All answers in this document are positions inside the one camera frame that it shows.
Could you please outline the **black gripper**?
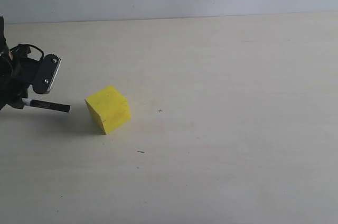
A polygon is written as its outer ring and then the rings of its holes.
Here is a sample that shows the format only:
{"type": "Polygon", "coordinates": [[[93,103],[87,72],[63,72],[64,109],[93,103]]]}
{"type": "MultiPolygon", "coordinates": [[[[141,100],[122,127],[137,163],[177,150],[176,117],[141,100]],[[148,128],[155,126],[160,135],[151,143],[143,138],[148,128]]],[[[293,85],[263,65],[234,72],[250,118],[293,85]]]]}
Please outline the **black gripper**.
{"type": "Polygon", "coordinates": [[[41,63],[44,59],[44,52],[32,44],[18,44],[13,48],[9,48],[5,38],[5,21],[1,17],[1,108],[6,105],[23,109],[24,104],[22,98],[27,98],[27,89],[30,85],[28,80],[20,80],[19,76],[22,71],[22,63],[27,59],[27,55],[34,48],[41,53],[38,61],[33,63],[41,63]]]}

